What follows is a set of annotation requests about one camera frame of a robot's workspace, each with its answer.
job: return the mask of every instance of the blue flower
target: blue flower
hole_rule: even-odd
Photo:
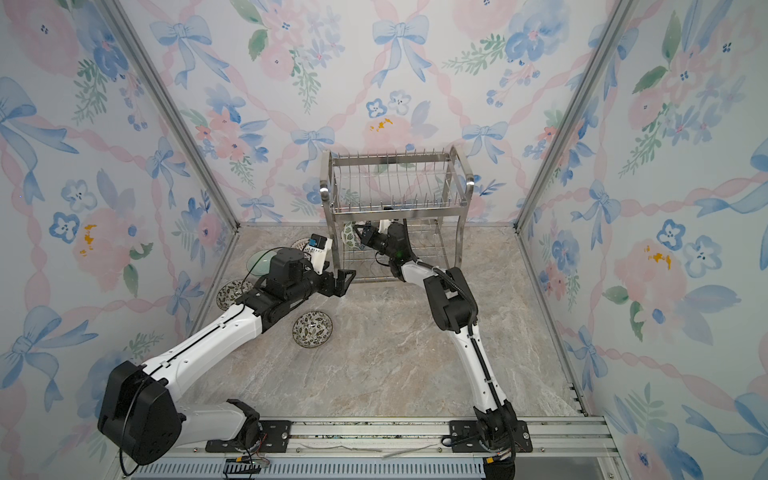
[[[724,78],[720,77],[716,72],[712,74],[710,79],[707,80],[707,84],[704,85],[704,89],[696,94],[696,98],[701,98],[699,108],[703,108],[708,98],[717,98],[720,96],[720,92],[718,92],[717,89],[720,88],[723,83],[725,83]]]
[[[368,108],[368,116],[371,118],[381,117],[386,114],[386,107],[381,98],[368,102],[366,108]]]
[[[48,228],[52,237],[61,238],[66,243],[72,243],[74,236],[80,228],[80,219],[77,215],[64,215],[62,212],[53,214],[53,225]]]
[[[310,12],[306,14],[306,23],[310,27],[310,33],[319,37],[320,27],[325,25],[322,21],[320,21],[320,13]]]
[[[128,70],[128,59],[95,5],[87,2],[73,11],[78,40],[93,55],[99,70],[112,80]]]
[[[174,295],[168,300],[168,304],[165,306],[165,311],[168,315],[175,316],[176,312],[179,310],[179,306],[187,312],[187,318],[184,321],[187,333],[190,332],[192,327],[190,321],[191,305],[187,299],[203,295],[204,293],[204,291],[200,289],[200,282],[195,283],[195,285],[190,288],[191,284],[192,280],[190,280],[190,276],[187,272],[182,270],[181,273],[179,273],[179,282]]]
[[[99,418],[109,374],[112,373],[114,367],[130,358],[130,350],[115,350],[96,360],[91,369],[88,370],[88,377],[74,394],[74,399],[78,403],[78,417],[81,419]]]
[[[565,275],[574,275],[578,267],[578,242],[570,230],[560,230],[558,239],[552,242],[552,256],[558,263],[558,270]]]
[[[710,107],[704,113],[704,116],[701,119],[701,122],[697,122],[696,125],[694,125],[694,129],[696,130],[696,136],[694,137],[694,145],[698,144],[699,141],[712,140],[710,127],[714,127],[717,124],[719,124],[720,120],[722,120],[722,117],[717,114],[717,104],[710,105]]]
[[[674,223],[671,218],[664,222],[664,225],[656,234],[656,239],[666,248],[677,251],[683,248],[683,235],[685,226],[682,223]]]
[[[327,51],[328,48],[323,40],[320,40],[319,43],[316,39],[312,40],[312,48],[307,51],[310,56],[310,64],[313,67],[320,65],[321,67],[326,68],[328,66],[326,61],[331,59],[330,55],[326,54]]]
[[[394,108],[398,115],[405,115],[410,108],[411,96],[406,94],[405,90],[395,90],[389,94],[389,108]]]
[[[505,52],[509,61],[537,61],[557,50],[568,37],[568,9],[562,0],[529,2],[509,22]]]
[[[341,52],[346,50],[344,45],[339,45],[339,40],[341,40],[341,34],[333,33],[326,29],[326,41],[328,42],[328,49],[333,52],[336,58],[341,57]]]
[[[311,204],[320,205],[320,179],[318,177],[311,177],[303,186],[306,193],[306,199]]]
[[[672,146],[677,145],[677,142],[682,138],[688,140],[690,135],[688,134],[689,127],[695,127],[698,125],[697,120],[699,118],[699,112],[694,114],[694,107],[688,108],[685,115],[676,114],[674,127],[668,127],[664,132],[664,136],[672,137]]]
[[[222,84],[217,84],[215,90],[205,87],[205,93],[208,95],[208,100],[205,103],[209,104],[216,113],[221,115],[221,112],[226,108],[230,112],[230,120],[237,124],[240,123],[240,114],[237,109],[245,107],[245,100],[241,97],[231,98]]]
[[[69,207],[73,212],[79,214],[83,209],[93,210],[96,208],[96,195],[88,191],[88,185],[85,180],[67,180],[67,184],[61,189],[61,198],[69,202]]]
[[[682,405],[683,410],[689,415],[685,422],[716,434],[729,449],[741,455],[762,454],[768,448],[768,428],[766,427],[768,425],[768,401],[757,393],[745,393],[736,397],[733,403],[741,418],[757,430],[757,433],[722,433],[699,412],[689,406]],[[754,480],[763,480],[767,475],[768,459],[757,469]]]
[[[98,336],[96,333],[85,333],[88,321],[85,320],[74,329],[51,339],[46,339],[49,333],[61,325],[61,316],[51,308],[39,305],[29,310],[24,318],[24,334],[17,337],[9,351],[0,356],[0,389],[8,388],[22,374],[25,362],[41,372],[48,378],[48,386],[45,387],[43,404],[45,411],[50,412],[54,400],[63,400],[58,390],[56,373],[58,372],[58,360],[55,356],[46,352],[30,352],[32,349],[55,349],[63,346],[79,345]]]
[[[720,100],[723,101],[720,109],[724,113],[730,113],[730,109],[733,107],[733,104],[737,104],[744,99],[745,95],[740,93],[739,90],[741,90],[741,86],[744,85],[745,80],[746,77],[742,75],[738,80],[736,80],[736,83],[733,84],[733,87],[730,88],[730,91],[725,89],[720,91]]]
[[[683,255],[688,260],[685,271],[693,278],[701,278],[707,270],[719,269],[723,266],[719,257],[722,251],[723,248],[706,235],[697,238],[696,243],[687,243],[683,248]]]
[[[598,351],[592,345],[592,335],[589,334],[586,326],[581,326],[578,330],[578,338],[584,346],[574,350],[570,343],[564,342],[565,349],[573,353],[579,360],[583,360],[589,355],[587,361],[584,362],[584,370],[581,372],[581,388],[592,391],[592,372],[594,372],[596,378],[606,376],[608,374],[608,365],[606,365],[603,357],[598,355]]]

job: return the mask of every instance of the black mounting bracket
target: black mounting bracket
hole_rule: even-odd
[[[290,420],[260,420],[261,435],[266,434],[259,453],[285,453],[290,440]],[[208,440],[205,451],[208,453],[241,453],[237,442],[227,440]]]
[[[443,445],[450,440],[454,444],[451,447],[454,453],[488,453],[488,450],[480,443],[477,420],[454,420],[448,422],[448,425],[451,435],[443,437]],[[528,424],[518,420],[518,427],[514,432],[515,451],[517,453],[533,452],[533,443],[531,443],[531,434],[528,432]]]

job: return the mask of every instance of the black cable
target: black cable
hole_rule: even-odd
[[[120,459],[120,470],[123,471],[124,477],[130,477],[136,471],[139,469],[141,465],[136,465],[136,468],[134,468],[130,473],[125,469],[125,464],[123,463],[123,442],[125,441],[125,427],[128,424],[128,417],[131,416],[131,410],[134,409],[134,405],[136,404],[136,399],[139,396],[139,393],[141,393],[141,388],[144,386],[144,384],[152,378],[152,375],[158,371],[160,367],[158,366],[155,370],[152,371],[148,376],[145,376],[144,379],[141,380],[141,383],[139,383],[138,388],[136,388],[136,393],[134,394],[134,398],[131,399],[131,404],[128,406],[128,411],[125,414],[125,420],[123,421],[123,431],[120,434],[120,445],[118,446],[118,457]]]
[[[379,265],[386,266],[386,267],[389,268],[389,264],[388,263],[381,263],[381,262],[379,262],[379,252],[376,252],[376,253],[373,254],[373,259],[376,260],[376,263],[378,263]]]

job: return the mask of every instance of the dish rack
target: dish rack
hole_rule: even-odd
[[[462,264],[462,239],[475,177],[463,151],[338,155],[320,167],[334,268],[357,270],[356,282],[396,280],[386,258],[361,247],[352,225],[407,219],[413,252],[447,269]]]

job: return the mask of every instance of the wall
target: wall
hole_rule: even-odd
[[[470,220],[507,222],[613,0],[122,5],[242,220],[322,222],[325,149],[457,143]]]
[[[0,477],[103,478],[109,372],[187,335],[230,231],[91,3],[4,0],[0,44]]]
[[[524,226],[635,480],[768,478],[766,20],[757,0],[640,0]]]

